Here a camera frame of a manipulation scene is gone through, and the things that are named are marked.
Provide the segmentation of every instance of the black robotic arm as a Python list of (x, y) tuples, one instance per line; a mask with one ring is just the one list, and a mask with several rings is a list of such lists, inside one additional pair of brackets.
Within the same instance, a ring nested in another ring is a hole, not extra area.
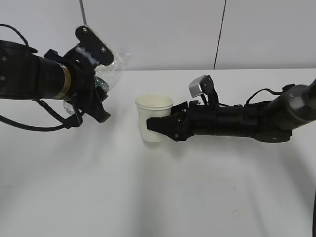
[(244, 106), (219, 103), (211, 76), (195, 79), (189, 90), (200, 101), (184, 102), (172, 107), (171, 115), (147, 120), (149, 130), (162, 133), (174, 141), (186, 141), (193, 135), (251, 137), (261, 142), (289, 141), (292, 130), (316, 119), (316, 80), (309, 86), (290, 84), (273, 101)]

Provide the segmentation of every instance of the black cylinder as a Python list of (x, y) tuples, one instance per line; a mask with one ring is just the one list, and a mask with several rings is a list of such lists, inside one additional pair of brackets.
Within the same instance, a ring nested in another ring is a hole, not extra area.
[(264, 109), (264, 122), (280, 130), (293, 130), (316, 119), (309, 106), (309, 86), (296, 85), (270, 102)]
[(0, 98), (65, 99), (71, 87), (68, 69), (33, 55), (36, 50), (0, 40)]
[(255, 107), (196, 106), (190, 113), (195, 135), (253, 137), (258, 129), (259, 111)]

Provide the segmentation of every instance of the clear plastic wrap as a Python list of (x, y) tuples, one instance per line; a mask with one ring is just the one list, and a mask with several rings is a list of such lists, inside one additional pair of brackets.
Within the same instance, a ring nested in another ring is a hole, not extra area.
[[(95, 69), (95, 86), (100, 86), (105, 92), (109, 92), (118, 83), (122, 72), (129, 64), (132, 57), (130, 52), (124, 49), (114, 53), (114, 61), (108, 66), (100, 65)], [(70, 115), (74, 114), (72, 105), (64, 101), (64, 109)]]

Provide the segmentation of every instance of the wire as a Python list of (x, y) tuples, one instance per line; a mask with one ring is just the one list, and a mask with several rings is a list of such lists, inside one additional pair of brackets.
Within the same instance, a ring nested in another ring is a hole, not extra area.
[(17, 127), (20, 129), (24, 129), (24, 130), (29, 130), (29, 131), (36, 131), (36, 132), (53, 132), (53, 131), (57, 131), (60, 130), (62, 128), (65, 128), (63, 125), (60, 126), (56, 126), (56, 127), (33, 127), (33, 126), (28, 126), (19, 122), (15, 122), (13, 120), (10, 120), (6, 117), (3, 117), (0, 115), (0, 121), (4, 122), (8, 125), (11, 125), (13, 127)]
[(23, 40), (25, 46), (27, 48), (29, 48), (28, 41), (24, 38), (24, 36), (16, 28), (14, 28), (13, 26), (10, 26), (10, 25), (6, 25), (6, 24), (0, 24), (0, 26), (7, 27), (7, 28), (10, 28), (11, 30), (13, 30)]
[(85, 18), (85, 12), (84, 12), (84, 7), (83, 7), (83, 1), (79, 0), (80, 3), (80, 9), (81, 9), (81, 15), (82, 15), (82, 20), (83, 20), (83, 24), (87, 25), (87, 19)]
[(222, 104), (222, 103), (219, 103), (220, 106), (224, 106), (224, 107), (231, 107), (231, 105), (226, 105), (226, 104)]
[(222, 35), (222, 29), (223, 29), (223, 23), (224, 23), (224, 15), (225, 15), (225, 9), (226, 9), (226, 1), (224, 3), (224, 9), (223, 9), (223, 15), (222, 15), (222, 22), (221, 22), (221, 28), (219, 30), (219, 36), (218, 36), (218, 42), (217, 42), (217, 48), (216, 48), (216, 55), (215, 55), (215, 61), (214, 61), (214, 70), (216, 68), (216, 62), (217, 62), (217, 54), (218, 54), (218, 49), (219, 49), (219, 42), (221, 41), (221, 35)]
[(254, 94), (246, 101), (246, 105), (249, 104), (250, 100), (252, 100), (253, 97), (255, 97), (258, 93), (260, 93), (261, 91), (264, 91), (264, 90), (267, 91), (267, 92), (269, 92), (269, 93), (271, 93), (272, 95), (282, 95), (282, 94), (284, 93), (283, 91), (282, 91), (282, 92), (275, 92), (275, 91), (270, 90), (270, 89), (268, 89), (268, 88), (264, 88), (264, 89), (258, 90), (256, 93), (254, 93)]
[(313, 229), (312, 229), (313, 237), (316, 237), (316, 194), (314, 200), (314, 210), (313, 210)]

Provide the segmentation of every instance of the cup rim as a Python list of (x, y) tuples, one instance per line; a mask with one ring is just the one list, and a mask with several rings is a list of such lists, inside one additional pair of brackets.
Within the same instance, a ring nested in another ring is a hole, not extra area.
[[(145, 104), (142, 104), (142, 103), (139, 103), (138, 100), (141, 98), (141, 97), (144, 97), (144, 96), (160, 96), (160, 97), (163, 97), (165, 99), (168, 99), (170, 100), (170, 103), (167, 103), (163, 106), (157, 106), (157, 105), (145, 105)], [(143, 109), (147, 109), (147, 110), (167, 110), (167, 109), (170, 109), (173, 105), (173, 100), (171, 99), (171, 97), (167, 96), (167, 95), (161, 95), (161, 94), (143, 94), (141, 96), (138, 96), (136, 99), (135, 99), (135, 104), (137, 105), (137, 107), (140, 107), (140, 108), (143, 108)]]

